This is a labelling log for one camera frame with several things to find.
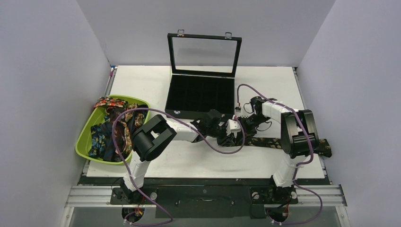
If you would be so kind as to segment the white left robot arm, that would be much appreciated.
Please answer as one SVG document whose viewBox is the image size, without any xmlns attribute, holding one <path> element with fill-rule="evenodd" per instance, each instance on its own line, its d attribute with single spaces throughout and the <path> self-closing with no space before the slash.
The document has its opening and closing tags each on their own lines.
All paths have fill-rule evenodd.
<svg viewBox="0 0 401 227">
<path fill-rule="evenodd" d="M 245 143 L 245 132 L 239 119 L 233 116 L 223 122 L 221 113 L 210 110 L 192 122 L 170 121 L 157 114 L 144 123 L 131 136 L 132 158 L 123 178 L 122 196 L 128 203 L 140 200 L 140 188 L 151 161 L 159 157 L 174 140 L 196 143 L 207 137 L 215 139 L 238 139 L 239 147 Z"/>
</svg>

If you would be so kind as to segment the black gold floral tie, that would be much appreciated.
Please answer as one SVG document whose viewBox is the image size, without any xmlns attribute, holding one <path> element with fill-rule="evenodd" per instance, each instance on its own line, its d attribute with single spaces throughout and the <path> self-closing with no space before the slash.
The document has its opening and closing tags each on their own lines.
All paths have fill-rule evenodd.
<svg viewBox="0 0 401 227">
<path fill-rule="evenodd" d="M 264 147 L 282 149 L 281 139 L 253 137 L 245 142 L 246 146 Z M 332 157 L 332 150 L 327 139 L 319 139 L 318 146 L 314 149 L 314 153 L 323 157 Z"/>
</svg>

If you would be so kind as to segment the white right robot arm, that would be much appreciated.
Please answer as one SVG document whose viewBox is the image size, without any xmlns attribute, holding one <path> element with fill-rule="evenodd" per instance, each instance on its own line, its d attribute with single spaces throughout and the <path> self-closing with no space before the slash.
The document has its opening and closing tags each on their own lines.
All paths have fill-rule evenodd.
<svg viewBox="0 0 401 227">
<path fill-rule="evenodd" d="M 248 132 L 267 120 L 281 126 L 280 146 L 286 155 L 272 175 L 274 185 L 266 190 L 267 197 L 278 202 L 286 195 L 285 187 L 294 185 L 299 169 L 314 159 L 314 150 L 319 144 L 314 116 L 310 110 L 293 109 L 260 96 L 253 97 L 250 105 L 252 114 L 243 123 Z"/>
</svg>

